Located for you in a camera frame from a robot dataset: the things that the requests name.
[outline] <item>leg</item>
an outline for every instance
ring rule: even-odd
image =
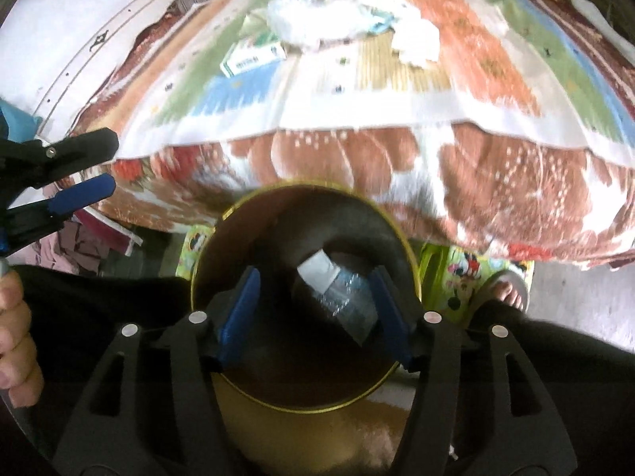
[[[85,278],[37,267],[17,267],[33,314],[31,334],[46,381],[31,410],[36,443],[50,455],[85,381],[117,327],[135,322],[166,327],[189,309],[189,283],[179,278]]]
[[[529,320],[510,305],[509,293],[507,285],[493,288],[493,298],[476,311],[471,327],[501,324],[512,331],[567,427],[578,457],[577,476],[633,474],[635,355],[554,324]]]

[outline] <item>white tissue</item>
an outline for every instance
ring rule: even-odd
[[[392,23],[395,35],[393,50],[399,52],[399,61],[425,68],[428,61],[438,62],[441,40],[439,29],[427,19],[421,18],[421,12],[406,0],[358,0],[372,9],[391,13],[395,17]]]
[[[439,62],[441,39],[439,29],[427,19],[402,19],[392,25],[393,50],[399,52],[399,60],[420,68],[428,61]]]
[[[351,0],[271,0],[267,6],[271,30],[285,43],[308,51],[318,50],[322,42],[362,37],[384,21]]]
[[[371,9],[390,13],[395,19],[418,19],[421,17],[421,11],[407,0],[358,0],[358,2]]]

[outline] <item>colorful quilt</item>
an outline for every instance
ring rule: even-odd
[[[409,0],[439,63],[406,66],[390,33],[225,78],[243,19],[212,0],[144,33],[71,134],[120,135],[100,204],[174,231],[240,196],[320,179],[383,205],[412,237],[507,259],[633,255],[635,69],[567,0]]]

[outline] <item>black clamp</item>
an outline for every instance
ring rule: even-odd
[[[110,129],[87,132],[43,146],[35,139],[16,143],[0,139],[0,257],[62,228],[64,221],[115,191],[112,176],[102,174],[58,192],[49,200],[9,209],[26,188],[42,188],[112,159],[119,147]]]
[[[402,295],[384,267],[369,283],[393,356],[421,371],[415,400],[390,470],[394,476],[441,476],[448,465],[456,416],[462,355],[489,358],[493,385],[493,424],[480,452],[463,465],[464,476],[568,476],[577,467],[573,446],[544,383],[511,331],[493,326],[466,332],[435,311],[421,311],[417,297]],[[513,377],[520,372],[535,402],[514,413]]]
[[[123,326],[72,412],[53,458],[55,469],[63,476],[167,475],[137,430],[139,360],[144,352],[158,349],[169,354],[173,409],[157,413],[174,416],[185,473],[241,474],[209,374],[240,358],[259,297],[260,273],[248,267],[233,290],[218,293],[205,310],[189,313],[174,326],[160,332],[143,331],[137,324]],[[119,405],[107,412],[96,409],[98,393],[118,364],[123,364],[115,399]]]

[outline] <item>hand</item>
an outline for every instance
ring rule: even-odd
[[[11,271],[0,278],[0,389],[9,390],[15,408],[33,406],[44,387],[30,326],[20,277]]]

